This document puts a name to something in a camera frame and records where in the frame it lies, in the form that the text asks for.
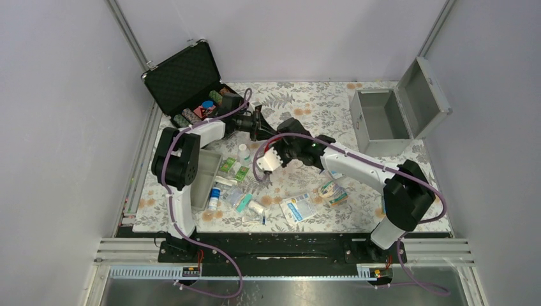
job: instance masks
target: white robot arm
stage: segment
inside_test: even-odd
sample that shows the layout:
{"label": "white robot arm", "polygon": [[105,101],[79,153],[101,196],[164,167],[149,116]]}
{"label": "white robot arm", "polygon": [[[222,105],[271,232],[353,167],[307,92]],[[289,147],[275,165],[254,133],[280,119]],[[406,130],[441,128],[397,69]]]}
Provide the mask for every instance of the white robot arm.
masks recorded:
{"label": "white robot arm", "polygon": [[[296,119],[284,121],[278,127],[278,133],[310,136],[310,133]],[[382,164],[377,159],[354,152],[334,142],[334,139],[328,136],[320,135],[316,138],[332,146],[320,145],[318,142],[298,136],[285,136],[272,144],[270,149],[257,160],[257,165],[262,171],[269,173],[280,166],[286,166],[292,159],[298,159],[305,165],[315,166],[321,170],[336,171],[372,187],[382,195],[386,216],[371,233],[370,239],[383,250],[388,249],[407,231],[415,229],[436,198],[432,191],[391,171],[376,168],[344,154],[344,152],[349,152],[372,163]],[[403,164],[382,165],[385,166],[384,169],[400,170],[427,182],[419,165],[413,161],[406,160]]]}

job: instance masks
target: open case lid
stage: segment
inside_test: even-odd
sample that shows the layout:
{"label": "open case lid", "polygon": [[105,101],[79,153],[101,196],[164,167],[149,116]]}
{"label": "open case lid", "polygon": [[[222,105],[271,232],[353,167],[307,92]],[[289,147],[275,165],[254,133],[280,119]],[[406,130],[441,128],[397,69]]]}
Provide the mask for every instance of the open case lid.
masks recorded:
{"label": "open case lid", "polygon": [[199,92],[209,91],[220,81],[216,62],[206,40],[199,40],[156,67],[141,79],[166,115],[175,115],[189,107]]}
{"label": "open case lid", "polygon": [[415,139],[427,136],[452,113],[428,61],[417,57],[397,85],[404,117]]}

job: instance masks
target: floral tablecloth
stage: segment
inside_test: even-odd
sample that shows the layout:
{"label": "floral tablecloth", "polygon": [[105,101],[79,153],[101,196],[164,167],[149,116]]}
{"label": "floral tablecloth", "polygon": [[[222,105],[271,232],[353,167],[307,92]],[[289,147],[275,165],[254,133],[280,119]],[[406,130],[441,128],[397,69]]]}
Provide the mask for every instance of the floral tablecloth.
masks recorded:
{"label": "floral tablecloth", "polygon": [[[395,82],[265,82],[265,83],[230,83],[231,88],[242,93],[247,87],[253,89],[253,101],[263,103],[262,113],[273,127],[287,118],[299,119],[312,135],[325,134],[337,142],[357,150],[349,112],[349,100],[355,89],[389,88]],[[172,126],[164,116],[161,119],[156,138],[158,143],[161,130]],[[245,143],[252,151],[262,142],[251,142],[247,133],[237,133],[228,140],[213,142],[208,150],[223,154],[223,159],[235,157],[239,144]],[[382,161],[401,162],[405,159],[416,161],[423,169],[432,185],[436,185],[426,149],[421,140],[415,140],[397,157],[380,157]],[[215,212],[193,212],[198,232],[370,232],[382,220],[381,196],[370,187],[350,178],[341,182],[349,194],[348,206],[342,209],[327,207],[321,198],[313,196],[318,213],[311,219],[291,226],[279,207],[282,199],[307,191],[312,192],[328,179],[319,174],[314,167],[302,165],[299,161],[291,162],[286,168],[271,175],[272,185],[259,184],[250,169],[241,186],[254,195],[255,199],[266,206],[266,224],[246,224],[242,217],[227,204],[219,202]],[[168,219],[165,204],[165,189],[156,181],[148,169],[144,190],[139,202],[135,232],[156,232],[167,230]],[[441,203],[429,209],[426,217],[434,217],[441,211]],[[450,231],[447,218],[417,226],[415,231]]]}

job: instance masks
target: open metal box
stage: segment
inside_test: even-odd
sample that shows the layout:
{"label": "open metal box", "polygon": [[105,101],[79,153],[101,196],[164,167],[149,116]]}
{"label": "open metal box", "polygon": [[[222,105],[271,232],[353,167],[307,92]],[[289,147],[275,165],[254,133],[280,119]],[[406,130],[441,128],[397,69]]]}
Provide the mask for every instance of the open metal box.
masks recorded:
{"label": "open metal box", "polygon": [[141,76],[161,111],[174,117],[186,108],[194,110],[211,100],[211,91],[236,93],[224,84],[206,40],[190,46],[159,63]]}
{"label": "open metal box", "polygon": [[452,113],[428,61],[417,57],[395,88],[357,90],[350,101],[359,152],[402,153]]}

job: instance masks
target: black carrying case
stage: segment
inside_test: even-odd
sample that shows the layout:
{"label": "black carrying case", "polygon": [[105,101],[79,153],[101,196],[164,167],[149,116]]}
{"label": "black carrying case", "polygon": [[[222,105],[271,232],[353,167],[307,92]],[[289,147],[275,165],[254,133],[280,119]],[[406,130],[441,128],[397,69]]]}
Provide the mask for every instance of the black carrying case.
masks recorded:
{"label": "black carrying case", "polygon": [[236,93],[222,83],[206,40],[199,40],[152,67],[141,79],[161,111],[171,118],[185,108],[194,110],[204,101],[212,100],[209,97],[211,91],[220,92],[226,88]]}

